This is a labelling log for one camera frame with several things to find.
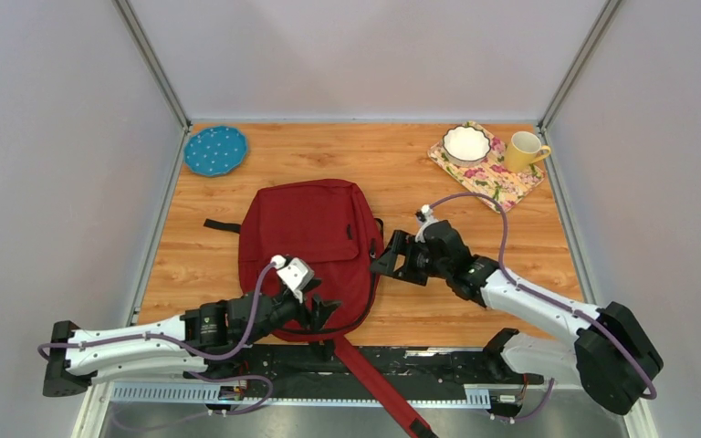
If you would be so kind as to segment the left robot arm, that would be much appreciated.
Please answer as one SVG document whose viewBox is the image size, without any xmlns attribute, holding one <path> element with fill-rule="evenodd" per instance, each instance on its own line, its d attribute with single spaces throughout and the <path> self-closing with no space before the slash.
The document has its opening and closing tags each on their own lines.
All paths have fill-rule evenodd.
<svg viewBox="0 0 701 438">
<path fill-rule="evenodd" d="M 341 306 L 318 294 L 301 302 L 282 287 L 273 297 L 250 291 L 141 326 L 94 330 L 60 320 L 38 348 L 47 363 L 42 394 L 68 397 L 93 384 L 141 375 L 213 371 L 229 379 L 241 370 L 246 346 L 289 322 L 307 331 L 323 329 Z"/>
</svg>

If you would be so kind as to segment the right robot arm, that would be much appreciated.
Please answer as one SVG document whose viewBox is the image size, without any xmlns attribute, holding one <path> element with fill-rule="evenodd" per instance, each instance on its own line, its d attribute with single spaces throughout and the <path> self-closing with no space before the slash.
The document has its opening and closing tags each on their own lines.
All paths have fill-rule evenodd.
<svg viewBox="0 0 701 438">
<path fill-rule="evenodd" d="M 447 221 L 424 224 L 415 235 L 395 231 L 371 271 L 419 286 L 442 279 L 457 297 L 524 319 L 551 336 L 499 332 L 484 357 L 493 381 L 534 373 L 578 384 L 620 415 L 658 395 L 654 378 L 664 361 L 628 307 L 614 301 L 599 307 L 537 286 L 501 261 L 473 254 Z"/>
</svg>

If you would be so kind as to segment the red student backpack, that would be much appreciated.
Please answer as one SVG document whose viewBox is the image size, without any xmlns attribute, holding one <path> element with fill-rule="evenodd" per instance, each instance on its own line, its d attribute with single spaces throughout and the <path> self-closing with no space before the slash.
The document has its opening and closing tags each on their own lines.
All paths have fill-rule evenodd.
<svg viewBox="0 0 701 438">
<path fill-rule="evenodd" d="M 314 346 L 354 347 L 345 336 L 370 313 L 379 283 L 370 265 L 383 250 L 382 222 L 356 183 L 324 179 L 264 188 L 241 223 L 207 219 L 204 226 L 238 235 L 238 276 L 245 293 L 255 289 L 272 256 L 295 256 L 313 269 L 312 284 L 319 284 L 315 292 L 322 299 L 342 302 L 319 333 L 287 333 L 286 325 L 272 335 Z M 273 297 L 282 287 L 277 275 L 268 274 L 261 294 Z M 381 405 L 409 436 L 434 436 L 408 402 Z"/>
</svg>

